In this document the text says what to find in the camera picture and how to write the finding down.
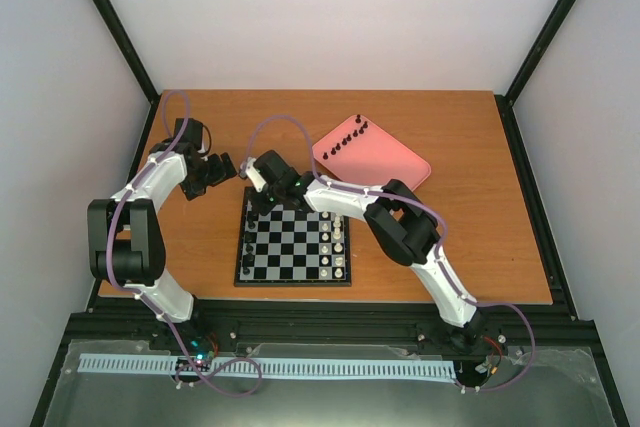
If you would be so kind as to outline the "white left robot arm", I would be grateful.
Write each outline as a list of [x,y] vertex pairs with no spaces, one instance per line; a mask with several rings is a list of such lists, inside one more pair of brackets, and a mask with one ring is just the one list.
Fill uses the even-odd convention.
[[174,136],[151,149],[144,167],[119,192],[92,201],[87,209],[89,265],[95,279],[134,295],[186,349],[201,347],[208,325],[194,315],[196,298],[171,276],[157,213],[179,188],[188,201],[237,175],[227,153],[211,154],[203,144],[209,129],[179,118]]

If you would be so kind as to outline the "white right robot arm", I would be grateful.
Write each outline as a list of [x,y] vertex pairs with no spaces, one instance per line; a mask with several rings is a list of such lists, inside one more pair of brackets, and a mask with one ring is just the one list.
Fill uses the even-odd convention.
[[350,184],[315,171],[298,173],[275,151],[241,164],[251,182],[252,202],[262,214],[277,205],[300,212],[334,213],[365,222],[384,254],[414,272],[435,302],[450,343],[459,350],[477,344],[484,321],[477,300],[446,257],[444,222],[428,211],[400,180],[385,185]]

